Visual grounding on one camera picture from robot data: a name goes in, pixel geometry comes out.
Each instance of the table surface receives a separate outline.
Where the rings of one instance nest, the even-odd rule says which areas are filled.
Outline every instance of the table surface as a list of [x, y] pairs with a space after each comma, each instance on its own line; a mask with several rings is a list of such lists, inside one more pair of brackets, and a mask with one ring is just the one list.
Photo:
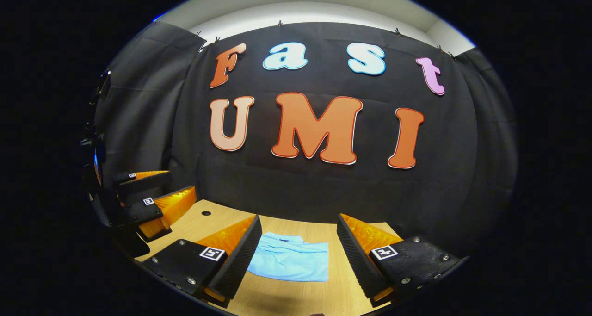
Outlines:
[[[211, 215], [202, 215], [203, 211], [209, 211]], [[150, 253], [137, 257], [136, 260], [144, 261], [152, 257], [179, 238], [197, 242], [253, 214], [199, 200], [181, 219], [171, 225], [170, 234], [149, 242]], [[309, 316], [320, 313], [326, 316], [357, 316], [379, 309], [372, 307], [358, 284], [339, 242], [336, 223], [304, 223], [263, 215], [259, 217], [263, 234], [270, 231], [302, 236], [305, 242], [328, 242], [329, 280], [291, 282], [263, 278], [247, 271], [234, 299], [228, 303], [228, 308], [221, 309], [239, 316]], [[371, 225], [397, 235], [387, 223]]]

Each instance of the light blue shirt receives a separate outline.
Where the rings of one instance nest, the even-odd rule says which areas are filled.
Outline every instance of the light blue shirt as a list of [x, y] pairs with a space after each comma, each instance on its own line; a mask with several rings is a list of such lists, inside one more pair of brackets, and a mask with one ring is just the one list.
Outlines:
[[329, 244], [306, 243], [300, 236], [261, 235], [247, 271], [288, 281], [329, 280]]

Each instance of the white ceiling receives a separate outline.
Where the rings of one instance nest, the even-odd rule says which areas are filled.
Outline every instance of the white ceiling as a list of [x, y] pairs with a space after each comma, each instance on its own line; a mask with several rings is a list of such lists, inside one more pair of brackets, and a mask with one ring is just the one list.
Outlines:
[[254, 6], [279, 2], [312, 1], [353, 6], [407, 23], [423, 32], [428, 31], [438, 17], [410, 0], [187, 0], [169, 11], [162, 21], [191, 29], [211, 19]]

